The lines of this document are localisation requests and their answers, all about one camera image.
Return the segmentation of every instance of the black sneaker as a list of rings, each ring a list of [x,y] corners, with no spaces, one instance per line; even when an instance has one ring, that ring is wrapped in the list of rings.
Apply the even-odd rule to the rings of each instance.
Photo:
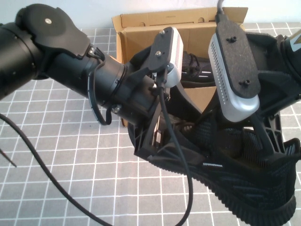
[[[279,140],[283,152],[262,158],[263,150],[253,130],[218,128],[214,117],[194,126],[172,115],[170,119],[192,177],[211,189],[234,215],[251,226],[281,226],[290,220],[296,209],[299,139],[284,144]],[[176,150],[163,116],[158,124],[163,136],[158,152],[147,149],[150,140],[143,141],[147,136],[140,129],[128,126],[135,155],[164,170],[184,174],[181,162],[174,157]]]
[[[184,88],[215,86],[209,59],[184,51],[181,84]]]

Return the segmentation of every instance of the screw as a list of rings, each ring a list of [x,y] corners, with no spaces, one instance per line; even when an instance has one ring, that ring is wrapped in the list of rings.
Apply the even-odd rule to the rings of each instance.
[[[162,55],[162,53],[160,51],[157,51],[155,54],[157,57],[160,57]]]
[[[52,24],[52,21],[51,21],[49,18],[46,18],[46,19],[45,19],[45,22],[46,22],[47,24]]]
[[[251,81],[250,80],[244,80],[244,81],[240,81],[239,82],[239,85],[244,85],[244,86],[248,86],[248,85],[250,85],[251,84]]]
[[[237,37],[236,36],[232,36],[230,39],[226,39],[226,41],[230,42],[230,43],[234,43],[237,41]]]
[[[122,108],[122,105],[115,105],[113,108],[112,108],[112,112],[117,114]]]

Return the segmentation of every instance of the shoe sole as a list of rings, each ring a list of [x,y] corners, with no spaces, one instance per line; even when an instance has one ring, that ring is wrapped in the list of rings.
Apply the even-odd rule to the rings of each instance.
[[[174,166],[170,163],[162,165],[157,162],[150,162],[151,164],[170,172],[183,174],[181,168]],[[227,207],[235,216],[242,221],[250,224],[251,226],[281,226],[288,222],[296,210],[296,198],[295,195],[291,199],[275,210],[259,210],[254,207],[246,205],[241,202],[237,197],[226,192],[209,179],[202,177],[196,173],[191,172],[192,177],[197,181],[207,186],[218,199]]]

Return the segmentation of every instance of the white wall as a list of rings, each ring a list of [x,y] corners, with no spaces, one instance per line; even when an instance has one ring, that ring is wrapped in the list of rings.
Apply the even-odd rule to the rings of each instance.
[[[215,7],[217,0],[0,0],[0,22],[12,22],[33,3],[60,7],[79,28],[98,28],[111,27],[119,14]],[[249,7],[245,22],[301,22],[301,0],[225,0],[224,6]]]

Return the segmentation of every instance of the box flap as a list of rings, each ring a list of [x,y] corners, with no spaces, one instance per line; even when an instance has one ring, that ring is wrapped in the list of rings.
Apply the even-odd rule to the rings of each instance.
[[[184,89],[192,102],[203,112],[211,101],[216,87]]]
[[[195,8],[163,12],[122,14],[112,18],[115,30],[122,31],[126,27],[154,26],[164,24],[202,23],[215,20],[217,9]],[[224,8],[225,14],[231,21],[242,24],[248,8]]]
[[[112,17],[112,22],[116,32],[122,31],[121,15]]]

